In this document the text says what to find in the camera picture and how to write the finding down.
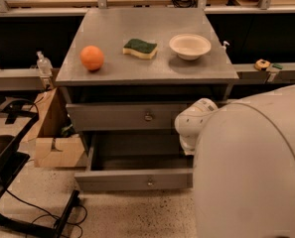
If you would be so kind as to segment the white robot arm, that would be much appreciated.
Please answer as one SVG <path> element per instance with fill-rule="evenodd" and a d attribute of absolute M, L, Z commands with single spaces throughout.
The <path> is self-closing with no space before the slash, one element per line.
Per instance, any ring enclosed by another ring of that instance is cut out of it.
<path fill-rule="evenodd" d="M 175 127 L 194 158 L 198 238 L 295 238 L 295 84 L 201 99 Z"/>

